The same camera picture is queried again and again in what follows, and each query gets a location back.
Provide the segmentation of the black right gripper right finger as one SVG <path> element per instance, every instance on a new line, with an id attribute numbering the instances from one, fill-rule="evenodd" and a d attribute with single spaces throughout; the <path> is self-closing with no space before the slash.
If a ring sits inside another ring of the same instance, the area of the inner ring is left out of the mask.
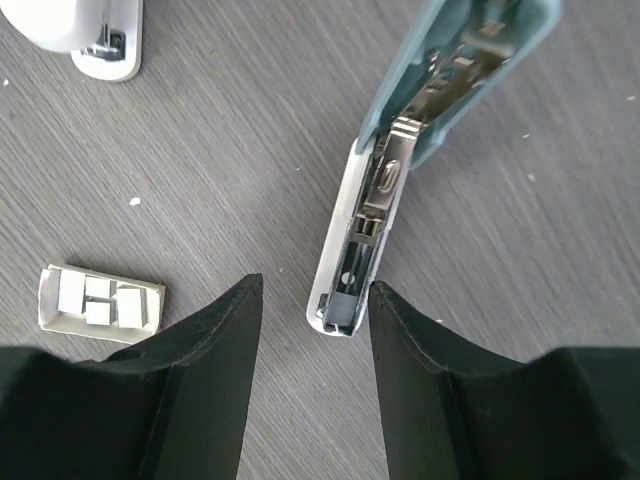
<path id="1" fill-rule="evenodd" d="M 369 325 L 391 478 L 638 477 L 637 349 L 561 347 L 518 362 L 382 281 Z"/>

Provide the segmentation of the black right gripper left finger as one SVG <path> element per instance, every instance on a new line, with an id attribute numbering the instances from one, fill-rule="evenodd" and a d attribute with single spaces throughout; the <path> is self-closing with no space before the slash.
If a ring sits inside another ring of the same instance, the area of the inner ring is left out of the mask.
<path id="1" fill-rule="evenodd" d="M 1 351 L 5 479 L 233 479 L 263 314 L 250 274 L 103 361 Z"/>

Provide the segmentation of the staples tray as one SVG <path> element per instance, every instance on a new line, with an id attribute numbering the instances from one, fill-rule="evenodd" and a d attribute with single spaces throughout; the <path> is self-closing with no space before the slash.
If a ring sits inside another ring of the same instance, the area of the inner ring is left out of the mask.
<path id="1" fill-rule="evenodd" d="M 160 328 L 166 287 L 71 265 L 41 271 L 38 325 L 43 331 L 136 344 Z"/>

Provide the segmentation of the silver staple strip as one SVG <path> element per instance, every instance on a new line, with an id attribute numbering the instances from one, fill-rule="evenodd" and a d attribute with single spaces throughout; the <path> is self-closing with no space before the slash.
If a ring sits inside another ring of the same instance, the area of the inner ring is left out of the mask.
<path id="1" fill-rule="evenodd" d="M 342 335 L 351 336 L 356 324 L 357 306 L 356 296 L 335 292 L 327 308 L 326 326 Z"/>

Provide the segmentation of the white stapler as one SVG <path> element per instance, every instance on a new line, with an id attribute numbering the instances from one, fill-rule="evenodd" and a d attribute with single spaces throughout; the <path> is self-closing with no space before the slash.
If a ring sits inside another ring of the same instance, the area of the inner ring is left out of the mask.
<path id="1" fill-rule="evenodd" d="M 143 0 L 4 0 L 1 13 L 34 45 L 70 55 L 88 77 L 123 82 L 139 72 Z"/>

